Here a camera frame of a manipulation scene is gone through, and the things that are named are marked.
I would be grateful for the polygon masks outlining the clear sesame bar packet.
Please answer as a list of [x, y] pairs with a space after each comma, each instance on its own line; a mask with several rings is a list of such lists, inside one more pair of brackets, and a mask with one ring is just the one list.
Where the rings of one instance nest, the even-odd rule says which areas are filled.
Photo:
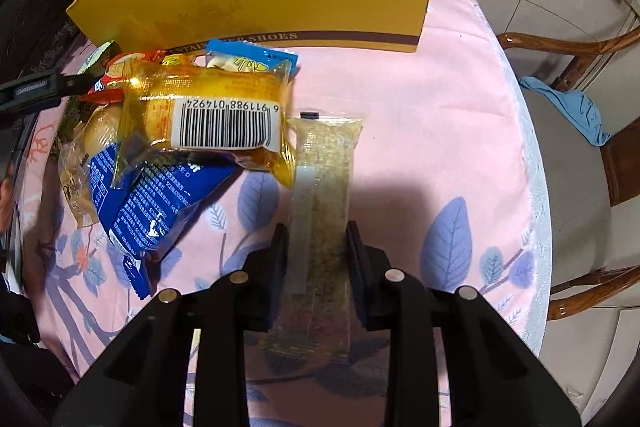
[[267, 349], [294, 360], [344, 358], [352, 307], [344, 250], [362, 120], [303, 112], [290, 127], [296, 151], [288, 265]]

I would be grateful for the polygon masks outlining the blue snack bag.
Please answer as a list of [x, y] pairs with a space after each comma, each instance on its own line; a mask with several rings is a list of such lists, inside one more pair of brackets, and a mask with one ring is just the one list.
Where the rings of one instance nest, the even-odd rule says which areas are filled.
[[152, 265], [170, 253], [204, 200], [224, 191], [239, 167], [227, 159], [143, 164], [114, 187], [115, 159], [112, 144], [89, 160], [91, 200], [116, 274], [143, 300], [154, 291]]

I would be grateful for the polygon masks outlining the blue purple snack packet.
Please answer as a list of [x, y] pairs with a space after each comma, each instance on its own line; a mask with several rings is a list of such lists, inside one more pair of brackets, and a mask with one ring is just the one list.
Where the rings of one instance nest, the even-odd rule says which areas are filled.
[[286, 72], [296, 74], [298, 55], [265, 48], [247, 41], [209, 40], [205, 48], [205, 66], [227, 72]]

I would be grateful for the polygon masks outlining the red round cake packet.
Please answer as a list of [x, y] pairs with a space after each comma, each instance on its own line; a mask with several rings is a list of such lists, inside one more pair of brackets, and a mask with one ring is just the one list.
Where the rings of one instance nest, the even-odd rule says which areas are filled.
[[166, 55], [165, 50], [122, 53], [116, 55], [106, 65], [104, 75], [89, 90], [81, 95], [81, 102], [108, 105], [124, 101], [124, 88], [132, 77], [132, 66], [139, 62], [159, 63]]

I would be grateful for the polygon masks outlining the pink floral tablecloth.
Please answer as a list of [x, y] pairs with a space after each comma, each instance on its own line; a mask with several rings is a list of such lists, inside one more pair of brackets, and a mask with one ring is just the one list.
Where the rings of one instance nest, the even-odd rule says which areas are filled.
[[[416, 52], [298, 48], [296, 109], [362, 118], [349, 219], [438, 289], [476, 287], [538, 355], [550, 286], [544, 168], [514, 72], [476, 0], [430, 0]], [[101, 225], [78, 229], [50, 152], [66, 103], [38, 118], [18, 201], [23, 274], [44, 345], [81, 376], [149, 301]], [[207, 288], [288, 221], [290, 193], [243, 171], [160, 265], [159, 288]], [[382, 426], [386, 338], [305, 362], [247, 335], [252, 426]]]

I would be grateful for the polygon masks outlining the yellow bread packet with barcode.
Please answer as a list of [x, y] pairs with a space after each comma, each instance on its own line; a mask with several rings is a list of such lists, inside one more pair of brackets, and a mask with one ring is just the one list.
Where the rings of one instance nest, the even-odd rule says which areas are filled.
[[124, 84], [112, 185], [142, 162], [218, 154], [292, 186], [291, 69], [289, 60], [262, 72], [135, 62]]

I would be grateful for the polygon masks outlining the wooden chair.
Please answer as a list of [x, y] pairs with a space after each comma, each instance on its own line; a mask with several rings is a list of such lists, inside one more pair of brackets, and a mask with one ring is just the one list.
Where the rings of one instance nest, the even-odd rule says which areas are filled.
[[611, 143], [596, 147], [541, 94], [525, 92], [540, 144], [551, 208], [553, 261], [547, 319], [558, 321], [639, 284], [639, 258], [615, 262], [612, 202], [620, 202]]

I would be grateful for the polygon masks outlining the blue cloth on chair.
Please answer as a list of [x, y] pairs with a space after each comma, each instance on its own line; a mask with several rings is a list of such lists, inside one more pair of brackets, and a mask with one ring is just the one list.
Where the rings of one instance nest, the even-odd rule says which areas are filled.
[[577, 90], [560, 91], [535, 77], [521, 77], [522, 88], [541, 94], [563, 117], [595, 147], [602, 147], [611, 139], [604, 130], [600, 110], [589, 96]]

